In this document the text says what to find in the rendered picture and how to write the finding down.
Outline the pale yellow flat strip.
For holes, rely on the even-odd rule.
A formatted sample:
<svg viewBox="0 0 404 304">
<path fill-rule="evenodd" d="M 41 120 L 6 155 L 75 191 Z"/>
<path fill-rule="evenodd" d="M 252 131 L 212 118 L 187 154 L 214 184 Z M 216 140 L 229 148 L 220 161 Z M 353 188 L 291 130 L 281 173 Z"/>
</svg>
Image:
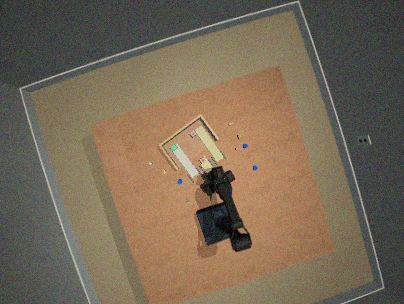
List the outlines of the pale yellow flat strip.
<svg viewBox="0 0 404 304">
<path fill-rule="evenodd" d="M 211 155 L 214 157 L 216 162 L 218 162 L 222 158 L 224 158 L 223 155 L 221 154 L 221 152 L 219 151 L 219 149 L 216 147 L 216 145 L 214 143 L 211 146 L 209 146 L 207 149 L 209 150 Z"/>
</svg>

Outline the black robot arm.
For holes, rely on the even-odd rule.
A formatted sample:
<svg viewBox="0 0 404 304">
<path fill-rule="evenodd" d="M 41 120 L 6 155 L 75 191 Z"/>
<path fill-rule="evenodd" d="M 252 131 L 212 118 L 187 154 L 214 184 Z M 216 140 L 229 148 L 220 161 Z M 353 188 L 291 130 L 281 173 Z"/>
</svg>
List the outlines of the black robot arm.
<svg viewBox="0 0 404 304">
<path fill-rule="evenodd" d="M 232 198 L 232 185 L 228 177 L 224 176 L 223 167 L 218 166 L 212 168 L 206 179 L 213 183 L 215 192 L 219 194 L 221 200 L 224 201 L 229 218 L 222 219 L 221 230 L 223 234 L 230 234 L 232 248 L 235 252 L 251 248 L 251 238 L 249 232 L 245 229 L 244 222 L 236 209 Z M 239 228 L 244 228 L 245 233 L 240 233 Z"/>
</svg>

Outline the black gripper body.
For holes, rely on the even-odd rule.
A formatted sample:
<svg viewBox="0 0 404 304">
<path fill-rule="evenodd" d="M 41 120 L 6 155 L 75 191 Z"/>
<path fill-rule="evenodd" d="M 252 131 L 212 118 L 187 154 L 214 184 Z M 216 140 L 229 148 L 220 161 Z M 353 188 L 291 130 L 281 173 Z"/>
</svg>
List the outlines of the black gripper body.
<svg viewBox="0 0 404 304">
<path fill-rule="evenodd" d="M 233 173 L 230 170 L 228 170 L 224 174 L 225 174 L 224 175 L 225 177 L 228 177 L 230 183 L 235 180 L 235 176 L 233 175 Z M 214 191 L 215 191 L 214 186 L 212 186 L 212 185 L 209 186 L 209 184 L 203 186 L 203 189 L 205 190 L 205 192 L 208 196 L 214 194 Z"/>
</svg>

